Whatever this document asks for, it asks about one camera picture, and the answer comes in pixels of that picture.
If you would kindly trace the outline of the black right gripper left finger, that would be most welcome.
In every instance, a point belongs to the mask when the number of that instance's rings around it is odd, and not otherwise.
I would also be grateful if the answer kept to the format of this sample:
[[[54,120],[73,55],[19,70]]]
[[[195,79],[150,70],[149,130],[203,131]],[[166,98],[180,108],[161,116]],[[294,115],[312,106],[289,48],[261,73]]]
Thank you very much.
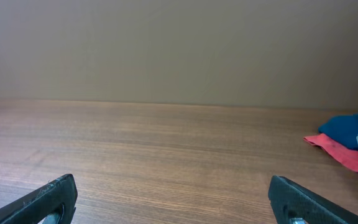
[[[74,176],[65,174],[0,208],[0,224],[70,224],[77,197]]]

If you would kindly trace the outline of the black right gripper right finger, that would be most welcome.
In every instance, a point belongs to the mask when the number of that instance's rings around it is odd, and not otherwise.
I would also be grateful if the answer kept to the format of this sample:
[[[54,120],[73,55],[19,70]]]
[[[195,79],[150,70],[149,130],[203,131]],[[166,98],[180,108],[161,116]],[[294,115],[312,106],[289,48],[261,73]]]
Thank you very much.
[[[358,215],[284,176],[271,178],[268,198],[278,224],[358,224]]]

